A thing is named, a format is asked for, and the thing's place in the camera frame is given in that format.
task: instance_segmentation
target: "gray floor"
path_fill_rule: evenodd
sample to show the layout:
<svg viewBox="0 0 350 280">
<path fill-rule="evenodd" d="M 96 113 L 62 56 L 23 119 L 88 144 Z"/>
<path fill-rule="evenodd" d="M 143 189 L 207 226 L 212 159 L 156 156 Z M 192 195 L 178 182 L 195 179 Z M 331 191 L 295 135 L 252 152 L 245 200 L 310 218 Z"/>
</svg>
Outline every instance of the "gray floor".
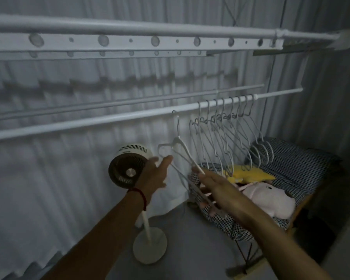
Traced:
<svg viewBox="0 0 350 280">
<path fill-rule="evenodd" d="M 133 240 L 140 231 L 135 230 L 106 279 L 224 280 L 230 279 L 229 269 L 244 263 L 236 243 L 185 203 L 166 215 L 151 218 L 150 225 L 161 228 L 167 236 L 168 247 L 163 258 L 152 265 L 140 264 L 132 253 Z M 248 245 L 240 242 L 244 253 Z M 266 265 L 247 279 L 276 277 Z"/>
</svg>

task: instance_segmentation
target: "person's right arm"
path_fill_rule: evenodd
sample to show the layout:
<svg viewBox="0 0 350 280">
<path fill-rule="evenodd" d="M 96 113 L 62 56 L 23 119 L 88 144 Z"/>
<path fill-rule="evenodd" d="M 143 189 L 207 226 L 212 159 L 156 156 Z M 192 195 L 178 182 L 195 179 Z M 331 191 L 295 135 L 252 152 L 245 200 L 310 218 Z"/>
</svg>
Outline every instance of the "person's right arm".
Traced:
<svg viewBox="0 0 350 280">
<path fill-rule="evenodd" d="M 269 215 L 227 179 L 206 169 L 205 175 L 199 173 L 196 167 L 192 170 L 198 173 L 201 183 L 206 186 L 202 191 L 211 192 L 209 198 L 214 199 L 222 209 L 251 232 L 278 279 L 331 279 Z M 206 206 L 207 203 L 201 202 L 201 208 Z"/>
</svg>

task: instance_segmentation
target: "fan pole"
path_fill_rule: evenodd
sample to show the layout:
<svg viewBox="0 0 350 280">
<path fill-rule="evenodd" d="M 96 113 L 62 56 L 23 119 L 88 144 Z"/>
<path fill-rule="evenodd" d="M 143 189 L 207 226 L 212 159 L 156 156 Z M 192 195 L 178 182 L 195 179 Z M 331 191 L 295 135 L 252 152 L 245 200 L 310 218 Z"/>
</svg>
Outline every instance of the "fan pole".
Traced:
<svg viewBox="0 0 350 280">
<path fill-rule="evenodd" d="M 142 211 L 141 216 L 143 217 L 144 228 L 145 228 L 145 233 L 147 235 L 148 243 L 151 245 L 150 227 L 149 227 L 149 220 L 148 220 L 147 212 Z"/>
</svg>

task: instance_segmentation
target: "fan center cap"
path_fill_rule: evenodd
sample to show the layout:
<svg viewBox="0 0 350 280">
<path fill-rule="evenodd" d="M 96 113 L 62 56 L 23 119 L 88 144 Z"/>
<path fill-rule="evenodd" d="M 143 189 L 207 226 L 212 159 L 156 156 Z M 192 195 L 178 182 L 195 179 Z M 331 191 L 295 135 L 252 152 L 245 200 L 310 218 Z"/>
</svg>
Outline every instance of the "fan center cap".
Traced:
<svg viewBox="0 0 350 280">
<path fill-rule="evenodd" d="M 135 176 L 135 175 L 136 175 L 135 169 L 132 169 L 132 168 L 127 169 L 127 170 L 126 170 L 126 175 L 127 175 L 128 177 L 133 177 L 133 176 Z"/>
</svg>

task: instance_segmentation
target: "person's left hand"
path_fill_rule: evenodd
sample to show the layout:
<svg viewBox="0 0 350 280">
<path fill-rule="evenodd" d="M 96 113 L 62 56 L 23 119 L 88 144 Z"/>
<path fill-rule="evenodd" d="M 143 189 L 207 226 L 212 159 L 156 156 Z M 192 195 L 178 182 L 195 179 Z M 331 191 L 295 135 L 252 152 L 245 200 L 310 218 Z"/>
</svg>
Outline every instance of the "person's left hand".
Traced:
<svg viewBox="0 0 350 280">
<path fill-rule="evenodd" d="M 135 188 L 140 189 L 144 193 L 148 204 L 150 203 L 153 193 L 157 189 L 166 187 L 163 181 L 167 176 L 167 168 L 171 164 L 172 159 L 173 157 L 171 155 L 166 156 L 157 167 L 155 163 L 158 161 L 158 157 L 152 157 L 145 164 L 135 184 Z"/>
</svg>

